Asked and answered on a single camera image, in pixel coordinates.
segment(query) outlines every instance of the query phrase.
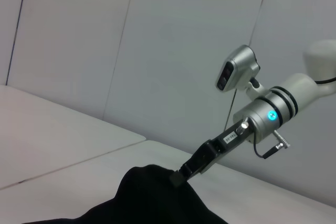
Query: black fabric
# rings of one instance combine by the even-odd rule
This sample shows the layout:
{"label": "black fabric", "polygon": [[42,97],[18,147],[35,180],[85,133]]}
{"label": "black fabric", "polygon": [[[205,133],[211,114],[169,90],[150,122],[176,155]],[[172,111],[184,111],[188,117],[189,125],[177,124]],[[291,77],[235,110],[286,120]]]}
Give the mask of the black fabric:
{"label": "black fabric", "polygon": [[156,165],[135,167],[123,177],[114,199],[102,203],[78,219],[58,219],[35,224],[227,224],[203,204],[185,183],[175,189],[172,170]]}

